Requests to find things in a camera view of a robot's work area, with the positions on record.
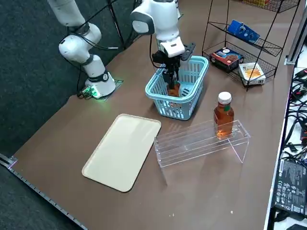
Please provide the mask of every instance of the clear acrylic stand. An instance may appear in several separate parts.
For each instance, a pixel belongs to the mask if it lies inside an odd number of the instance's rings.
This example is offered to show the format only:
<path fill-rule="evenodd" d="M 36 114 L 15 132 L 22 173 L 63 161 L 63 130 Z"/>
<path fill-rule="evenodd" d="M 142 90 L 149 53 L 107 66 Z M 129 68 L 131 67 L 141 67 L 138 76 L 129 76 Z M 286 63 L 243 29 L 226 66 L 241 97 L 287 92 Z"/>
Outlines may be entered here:
<path fill-rule="evenodd" d="M 218 126 L 217 129 L 229 125 L 231 123 Z M 232 122 L 232 134 L 219 139 L 214 121 L 211 120 L 159 135 L 154 140 L 154 147 L 161 169 L 228 148 L 233 149 L 233 155 L 243 163 L 249 139 L 250 135 L 238 120 Z"/>

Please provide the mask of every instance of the bottle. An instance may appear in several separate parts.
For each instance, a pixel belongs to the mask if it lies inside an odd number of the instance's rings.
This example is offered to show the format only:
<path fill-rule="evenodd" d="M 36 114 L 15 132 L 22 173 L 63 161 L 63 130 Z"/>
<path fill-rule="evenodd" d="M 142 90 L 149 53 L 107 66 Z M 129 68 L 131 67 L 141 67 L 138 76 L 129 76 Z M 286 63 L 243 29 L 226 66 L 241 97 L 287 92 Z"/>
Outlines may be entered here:
<path fill-rule="evenodd" d="M 231 94 L 229 92 L 221 92 L 217 101 L 218 105 L 214 109 L 214 127 L 217 138 L 223 139 L 232 133 L 235 113 L 230 106 Z"/>

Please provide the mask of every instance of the blue basket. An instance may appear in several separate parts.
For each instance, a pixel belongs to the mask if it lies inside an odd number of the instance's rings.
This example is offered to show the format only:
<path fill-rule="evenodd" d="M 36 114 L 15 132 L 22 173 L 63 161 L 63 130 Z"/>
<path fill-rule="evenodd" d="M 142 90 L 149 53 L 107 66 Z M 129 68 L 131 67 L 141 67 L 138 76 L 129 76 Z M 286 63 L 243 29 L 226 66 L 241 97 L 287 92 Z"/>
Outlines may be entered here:
<path fill-rule="evenodd" d="M 154 100 L 162 116 L 189 120 L 201 95 L 207 69 L 208 60 L 200 56 L 192 56 L 189 63 L 180 68 L 180 97 L 167 95 L 167 84 L 162 76 L 163 69 L 159 69 L 147 83 L 146 95 Z"/>

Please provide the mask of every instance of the blue package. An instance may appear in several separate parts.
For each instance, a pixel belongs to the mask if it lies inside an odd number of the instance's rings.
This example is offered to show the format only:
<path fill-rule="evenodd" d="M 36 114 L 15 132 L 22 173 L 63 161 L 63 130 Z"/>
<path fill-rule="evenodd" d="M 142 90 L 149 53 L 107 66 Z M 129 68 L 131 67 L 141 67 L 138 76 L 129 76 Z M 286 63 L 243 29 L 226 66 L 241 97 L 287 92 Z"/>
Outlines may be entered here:
<path fill-rule="evenodd" d="M 244 25 L 244 23 L 238 22 L 236 20 L 232 20 L 227 31 L 232 35 L 240 38 L 241 40 L 250 43 L 255 43 L 260 37 L 258 33 L 250 29 L 247 25 Z"/>

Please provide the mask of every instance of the white box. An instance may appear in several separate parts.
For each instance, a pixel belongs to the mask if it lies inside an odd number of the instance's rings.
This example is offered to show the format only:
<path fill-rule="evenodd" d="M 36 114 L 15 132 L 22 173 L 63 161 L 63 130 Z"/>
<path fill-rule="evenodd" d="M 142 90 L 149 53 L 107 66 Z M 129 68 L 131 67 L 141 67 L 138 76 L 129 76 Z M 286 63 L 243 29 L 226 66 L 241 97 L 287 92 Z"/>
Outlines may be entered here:
<path fill-rule="evenodd" d="M 242 77 L 244 85 L 248 84 L 248 80 L 250 81 L 249 85 L 264 84 L 266 77 L 262 69 L 260 68 L 258 63 L 256 64 L 255 69 L 254 66 L 255 62 L 239 64 L 239 73 Z"/>

